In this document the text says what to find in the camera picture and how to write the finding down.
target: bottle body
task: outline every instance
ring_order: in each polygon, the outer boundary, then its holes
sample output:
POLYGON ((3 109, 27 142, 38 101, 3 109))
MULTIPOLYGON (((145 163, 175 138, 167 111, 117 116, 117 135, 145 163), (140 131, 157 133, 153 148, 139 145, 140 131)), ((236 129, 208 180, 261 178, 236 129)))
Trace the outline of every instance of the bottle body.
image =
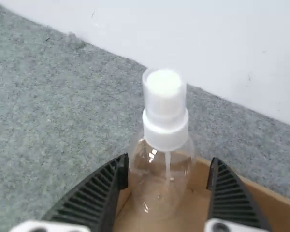
POLYGON ((129 150, 129 185, 135 207, 154 220, 171 216, 186 191, 195 162, 190 137, 174 151, 151 147, 140 130, 129 150))

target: spray bottle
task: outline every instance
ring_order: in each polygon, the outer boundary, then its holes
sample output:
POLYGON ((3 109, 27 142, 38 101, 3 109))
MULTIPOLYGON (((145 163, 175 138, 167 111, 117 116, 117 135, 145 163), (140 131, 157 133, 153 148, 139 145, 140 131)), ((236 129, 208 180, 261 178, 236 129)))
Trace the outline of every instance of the spray bottle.
POLYGON ((168 69, 146 70, 142 82, 143 127, 130 145, 129 185, 143 216, 165 219, 181 202, 195 162, 186 83, 168 69))

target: spray head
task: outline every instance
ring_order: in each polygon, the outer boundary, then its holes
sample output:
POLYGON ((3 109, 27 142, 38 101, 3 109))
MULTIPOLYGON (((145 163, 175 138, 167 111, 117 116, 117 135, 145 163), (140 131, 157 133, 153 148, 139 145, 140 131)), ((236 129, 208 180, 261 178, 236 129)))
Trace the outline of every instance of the spray head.
POLYGON ((146 70, 143 89, 145 139, 160 151, 180 148, 188 139, 186 83, 173 70, 146 70))

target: black ridged grip pad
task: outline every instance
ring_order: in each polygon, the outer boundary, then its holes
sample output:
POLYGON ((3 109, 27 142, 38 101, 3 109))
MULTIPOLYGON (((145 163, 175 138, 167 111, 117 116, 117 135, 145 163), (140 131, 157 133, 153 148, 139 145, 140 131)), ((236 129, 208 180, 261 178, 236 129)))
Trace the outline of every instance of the black ridged grip pad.
POLYGON ((59 200, 42 218, 111 232, 119 191, 128 186, 128 154, 106 163, 59 200))
POLYGON ((211 191, 208 219, 218 218, 272 231, 245 184, 218 158, 212 160, 207 189, 211 191))

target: cardboard box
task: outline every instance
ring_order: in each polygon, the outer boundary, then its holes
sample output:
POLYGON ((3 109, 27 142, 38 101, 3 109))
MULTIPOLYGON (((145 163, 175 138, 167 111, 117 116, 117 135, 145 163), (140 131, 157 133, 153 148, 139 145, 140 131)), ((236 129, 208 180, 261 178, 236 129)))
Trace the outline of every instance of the cardboard box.
MULTIPOLYGON (((187 191, 175 215, 151 222, 139 216, 133 207, 131 189, 120 192, 114 232, 203 232, 207 221, 210 191, 206 189, 210 162, 198 157, 187 191)), ((290 200, 241 177, 267 217, 273 232, 290 232, 290 200)))

